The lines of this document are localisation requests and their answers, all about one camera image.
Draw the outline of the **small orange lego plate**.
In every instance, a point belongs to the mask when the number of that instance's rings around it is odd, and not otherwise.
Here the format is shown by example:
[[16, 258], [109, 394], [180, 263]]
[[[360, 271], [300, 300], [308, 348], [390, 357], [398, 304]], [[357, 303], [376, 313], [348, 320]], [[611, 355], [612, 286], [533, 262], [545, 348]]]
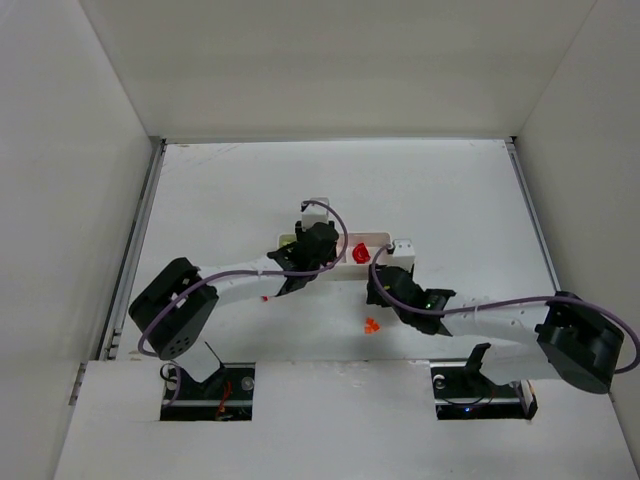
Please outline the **small orange lego plate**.
[[374, 334], [380, 330], [380, 325], [371, 317], [365, 320], [364, 333], [366, 335]]

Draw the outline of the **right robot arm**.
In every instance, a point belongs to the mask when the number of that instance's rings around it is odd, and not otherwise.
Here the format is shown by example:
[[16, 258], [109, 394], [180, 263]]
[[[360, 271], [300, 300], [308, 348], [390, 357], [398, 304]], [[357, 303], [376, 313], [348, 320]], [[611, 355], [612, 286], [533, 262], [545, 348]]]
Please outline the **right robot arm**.
[[423, 289], [404, 268], [372, 265], [366, 301], [391, 308], [425, 335], [482, 338], [464, 369], [496, 386], [559, 379], [606, 394], [619, 371], [620, 321], [570, 292], [491, 303], [450, 289]]

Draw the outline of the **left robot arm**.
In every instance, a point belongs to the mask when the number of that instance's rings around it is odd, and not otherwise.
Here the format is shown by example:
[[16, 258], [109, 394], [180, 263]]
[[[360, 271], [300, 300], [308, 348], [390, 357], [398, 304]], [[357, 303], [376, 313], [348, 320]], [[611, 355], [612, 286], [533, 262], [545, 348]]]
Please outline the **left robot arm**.
[[222, 362], [199, 335], [213, 310], [304, 288], [336, 260], [338, 240], [331, 220], [297, 223], [293, 242], [254, 261], [201, 270], [176, 258], [133, 300], [129, 316], [153, 356], [177, 364], [198, 384], [209, 383]]

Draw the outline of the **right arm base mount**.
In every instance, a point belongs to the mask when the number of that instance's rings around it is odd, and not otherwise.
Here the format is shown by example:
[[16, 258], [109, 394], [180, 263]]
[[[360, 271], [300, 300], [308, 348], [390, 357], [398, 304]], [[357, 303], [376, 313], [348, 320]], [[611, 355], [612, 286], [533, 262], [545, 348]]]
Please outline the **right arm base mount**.
[[489, 343], [474, 347], [465, 360], [430, 364], [435, 412], [438, 420], [526, 420], [538, 411], [529, 382], [497, 385], [480, 373]]

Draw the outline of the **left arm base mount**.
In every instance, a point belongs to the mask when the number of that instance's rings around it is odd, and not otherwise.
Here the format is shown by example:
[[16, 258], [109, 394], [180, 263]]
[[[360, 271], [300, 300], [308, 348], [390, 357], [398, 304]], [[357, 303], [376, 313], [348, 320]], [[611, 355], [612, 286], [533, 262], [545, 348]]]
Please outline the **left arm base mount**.
[[239, 422], [253, 414], [256, 365], [228, 362], [206, 341], [159, 370], [165, 422]]

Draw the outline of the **red curved lego piece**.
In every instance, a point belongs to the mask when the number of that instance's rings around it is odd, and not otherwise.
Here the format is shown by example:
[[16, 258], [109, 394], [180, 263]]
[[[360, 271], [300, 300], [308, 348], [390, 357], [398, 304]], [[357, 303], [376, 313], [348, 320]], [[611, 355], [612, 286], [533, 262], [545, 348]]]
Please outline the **red curved lego piece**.
[[370, 262], [371, 255], [365, 243], [361, 242], [355, 245], [351, 253], [352, 259], [358, 265], [364, 265]]

